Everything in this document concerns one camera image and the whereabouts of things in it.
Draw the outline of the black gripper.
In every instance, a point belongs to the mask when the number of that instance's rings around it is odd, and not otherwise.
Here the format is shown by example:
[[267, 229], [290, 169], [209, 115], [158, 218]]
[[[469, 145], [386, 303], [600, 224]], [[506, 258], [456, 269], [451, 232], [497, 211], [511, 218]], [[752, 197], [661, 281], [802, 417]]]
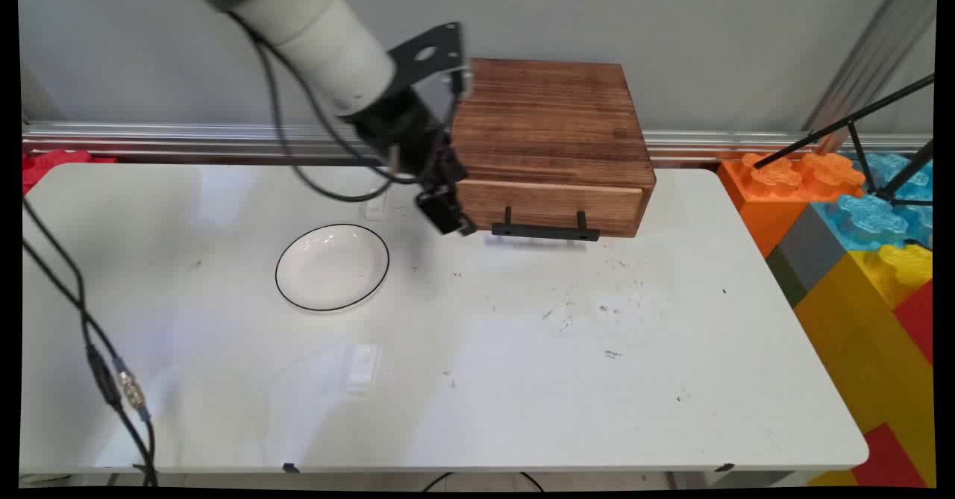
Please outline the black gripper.
[[345, 123], [389, 167], [371, 168], [386, 185], [436, 189], [421, 191], [415, 203], [441, 234], [467, 236], [478, 230], [456, 190], [468, 172], [451, 148], [451, 104], [445, 104], [442, 115], [434, 115], [419, 92], [406, 87], [345, 116]]

